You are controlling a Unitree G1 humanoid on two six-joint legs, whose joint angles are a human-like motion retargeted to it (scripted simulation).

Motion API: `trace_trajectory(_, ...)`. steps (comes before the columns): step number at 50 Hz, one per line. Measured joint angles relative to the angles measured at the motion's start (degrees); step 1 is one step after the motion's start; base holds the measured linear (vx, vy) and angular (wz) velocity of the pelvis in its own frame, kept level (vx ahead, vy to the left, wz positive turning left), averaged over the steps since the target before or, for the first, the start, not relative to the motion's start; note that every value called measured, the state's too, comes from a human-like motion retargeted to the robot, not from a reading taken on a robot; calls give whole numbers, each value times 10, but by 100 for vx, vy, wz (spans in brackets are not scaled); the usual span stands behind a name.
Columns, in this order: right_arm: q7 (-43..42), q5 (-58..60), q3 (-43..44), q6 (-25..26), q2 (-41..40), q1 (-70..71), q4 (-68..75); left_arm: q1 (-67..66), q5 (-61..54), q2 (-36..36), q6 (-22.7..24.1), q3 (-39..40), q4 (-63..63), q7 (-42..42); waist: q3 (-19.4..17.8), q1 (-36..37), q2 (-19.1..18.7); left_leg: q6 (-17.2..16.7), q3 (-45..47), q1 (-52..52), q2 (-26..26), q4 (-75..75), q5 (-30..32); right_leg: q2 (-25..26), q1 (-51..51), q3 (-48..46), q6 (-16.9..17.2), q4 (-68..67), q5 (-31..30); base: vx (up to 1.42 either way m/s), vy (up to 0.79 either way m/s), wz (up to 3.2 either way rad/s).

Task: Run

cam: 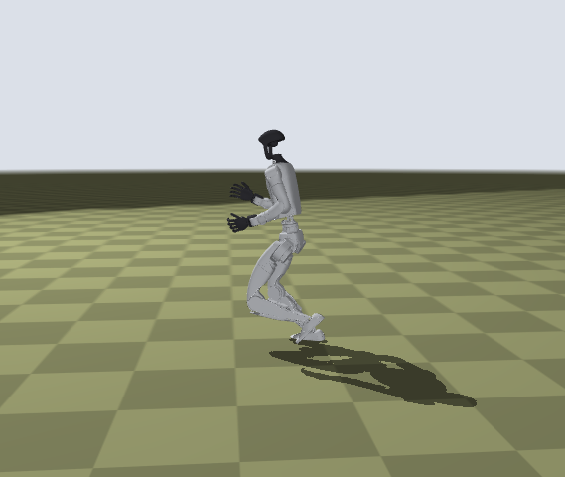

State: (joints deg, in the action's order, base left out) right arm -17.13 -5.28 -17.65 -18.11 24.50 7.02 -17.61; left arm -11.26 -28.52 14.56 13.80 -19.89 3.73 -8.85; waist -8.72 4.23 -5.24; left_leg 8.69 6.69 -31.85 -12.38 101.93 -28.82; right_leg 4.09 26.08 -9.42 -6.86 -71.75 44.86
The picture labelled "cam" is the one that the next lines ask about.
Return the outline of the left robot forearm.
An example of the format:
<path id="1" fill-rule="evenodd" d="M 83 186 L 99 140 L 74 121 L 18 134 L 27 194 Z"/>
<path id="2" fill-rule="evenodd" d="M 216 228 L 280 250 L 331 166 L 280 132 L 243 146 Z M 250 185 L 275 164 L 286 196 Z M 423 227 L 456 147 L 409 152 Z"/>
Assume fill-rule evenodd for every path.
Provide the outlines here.
<path id="1" fill-rule="evenodd" d="M 279 214 L 283 210 L 284 210 L 283 202 L 278 201 L 272 207 L 270 207 L 267 211 L 264 211 L 264 212 L 258 214 L 254 218 L 250 218 L 250 222 L 253 226 L 264 225 L 266 222 L 270 222 L 272 220 L 277 220 L 279 218 Z"/>

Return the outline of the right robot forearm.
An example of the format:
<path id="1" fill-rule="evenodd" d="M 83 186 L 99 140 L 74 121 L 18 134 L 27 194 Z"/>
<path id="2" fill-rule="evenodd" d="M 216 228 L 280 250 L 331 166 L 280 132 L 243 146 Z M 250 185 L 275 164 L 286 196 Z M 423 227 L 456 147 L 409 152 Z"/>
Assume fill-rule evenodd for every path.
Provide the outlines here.
<path id="1" fill-rule="evenodd" d="M 256 205 L 258 205 L 258 206 L 263 207 L 264 209 L 269 209 L 270 207 L 273 206 L 273 205 L 272 205 L 272 202 L 271 202 L 271 199 L 269 199 L 269 198 L 263 198 L 263 199 L 261 199 L 261 198 L 259 198 L 259 197 L 257 197 L 257 196 L 255 196 L 255 198 L 254 198 L 254 200 L 253 200 L 253 203 L 256 204 Z"/>

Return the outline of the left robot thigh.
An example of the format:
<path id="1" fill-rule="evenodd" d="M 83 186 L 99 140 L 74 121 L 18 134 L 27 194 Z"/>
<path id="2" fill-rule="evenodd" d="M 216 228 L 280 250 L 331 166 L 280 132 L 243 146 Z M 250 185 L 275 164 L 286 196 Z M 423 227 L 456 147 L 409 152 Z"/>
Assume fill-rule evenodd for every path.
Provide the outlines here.
<path id="1" fill-rule="evenodd" d="M 247 289 L 247 306 L 248 301 L 252 296 L 259 296 L 260 298 L 265 299 L 259 290 L 261 286 L 269 280 L 275 271 L 275 267 L 277 267 L 276 261 L 273 258 L 284 263 L 292 254 L 292 250 L 293 244 L 287 239 L 284 242 L 276 241 L 261 255 L 249 280 Z"/>

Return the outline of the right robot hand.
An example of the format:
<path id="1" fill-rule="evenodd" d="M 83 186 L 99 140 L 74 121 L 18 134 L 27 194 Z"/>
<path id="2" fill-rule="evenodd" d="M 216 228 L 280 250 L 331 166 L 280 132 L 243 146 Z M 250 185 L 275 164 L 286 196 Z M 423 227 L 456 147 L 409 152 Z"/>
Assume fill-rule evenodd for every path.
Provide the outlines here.
<path id="1" fill-rule="evenodd" d="M 240 193 L 237 192 L 237 191 L 230 191 L 230 192 L 231 192 L 231 193 L 238 194 L 238 195 L 240 195 L 240 196 L 238 196 L 238 195 L 230 195 L 231 197 L 240 198 L 241 200 L 245 200 L 245 201 L 251 200 L 251 203 L 253 203 L 253 200 L 254 200 L 255 196 L 257 196 L 257 197 L 263 199 L 263 197 L 262 197 L 261 195 L 258 195 L 258 194 L 256 194 L 256 193 L 253 194 L 252 190 L 250 190 L 250 188 L 247 186 L 246 183 L 241 182 L 241 184 L 244 185 L 246 188 L 244 188 L 244 187 L 242 187 L 242 186 L 240 186 L 240 185 L 238 185 L 238 184 L 233 184 L 233 186 L 237 186 L 237 187 L 241 188 L 242 190 L 239 189 L 239 188 L 236 188 L 236 187 L 231 187 L 231 188 L 230 188 L 230 189 L 234 189 L 234 190 L 239 191 Z M 254 203 L 253 203 L 253 204 L 254 204 Z M 255 204 L 255 205 L 256 205 L 256 204 Z M 258 205 L 257 205 L 257 206 L 258 206 Z"/>

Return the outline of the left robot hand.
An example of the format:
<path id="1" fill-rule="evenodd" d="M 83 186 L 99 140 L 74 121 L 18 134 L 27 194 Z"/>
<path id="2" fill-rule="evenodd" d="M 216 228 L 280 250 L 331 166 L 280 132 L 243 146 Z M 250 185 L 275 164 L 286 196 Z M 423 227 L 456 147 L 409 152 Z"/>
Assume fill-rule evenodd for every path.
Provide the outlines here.
<path id="1" fill-rule="evenodd" d="M 253 225 L 250 222 L 250 218 L 254 218 L 254 217 L 257 216 L 256 214 L 254 214 L 254 215 L 247 216 L 247 218 L 246 218 L 244 216 L 240 217 L 240 216 L 238 216 L 234 213 L 230 213 L 230 214 L 232 216 L 236 217 L 236 219 L 227 218 L 228 224 L 230 225 L 230 228 L 233 229 L 232 230 L 233 232 L 242 231 L 242 230 L 246 229 L 248 226 L 253 227 Z M 231 222 L 234 222 L 234 223 L 231 223 Z M 233 226 L 233 225 L 235 225 L 235 226 Z M 236 228 L 238 228 L 238 229 L 236 229 Z"/>

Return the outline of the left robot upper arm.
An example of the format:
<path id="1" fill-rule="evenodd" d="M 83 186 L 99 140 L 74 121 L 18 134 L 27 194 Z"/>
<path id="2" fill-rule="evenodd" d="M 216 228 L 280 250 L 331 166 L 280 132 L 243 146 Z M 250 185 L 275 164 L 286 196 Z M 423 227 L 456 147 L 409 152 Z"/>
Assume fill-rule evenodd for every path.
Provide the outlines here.
<path id="1" fill-rule="evenodd" d="M 265 170 L 264 174 L 270 184 L 273 194 L 277 197 L 278 201 L 281 201 L 284 204 L 284 210 L 280 214 L 287 214 L 291 209 L 291 205 L 282 182 L 282 172 L 280 168 L 277 165 L 270 167 Z"/>

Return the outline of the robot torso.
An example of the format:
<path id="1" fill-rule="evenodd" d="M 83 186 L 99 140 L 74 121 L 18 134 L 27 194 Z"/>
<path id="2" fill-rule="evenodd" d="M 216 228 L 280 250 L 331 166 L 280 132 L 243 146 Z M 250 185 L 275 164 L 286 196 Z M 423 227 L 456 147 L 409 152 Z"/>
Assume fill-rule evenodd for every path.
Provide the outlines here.
<path id="1" fill-rule="evenodd" d="M 278 219 L 287 217 L 287 220 L 281 221 L 283 231 L 279 234 L 279 241 L 284 242 L 285 240 L 288 239 L 293 244 L 292 253 L 295 253 L 302 248 L 303 240 L 304 240 L 303 232 L 301 229 L 299 229 L 298 222 L 296 222 L 293 217 L 293 215 L 301 214 L 301 201 L 300 201 L 296 173 L 291 163 L 285 163 L 285 162 L 276 163 L 276 160 L 273 160 L 272 164 L 267 169 L 276 165 L 280 168 L 282 172 L 282 182 L 285 187 L 287 197 L 291 205 L 291 209 L 287 214 L 279 214 Z M 270 195 L 272 205 L 274 205 L 278 201 L 278 199 L 273 194 L 267 179 L 266 179 L 266 186 Z"/>

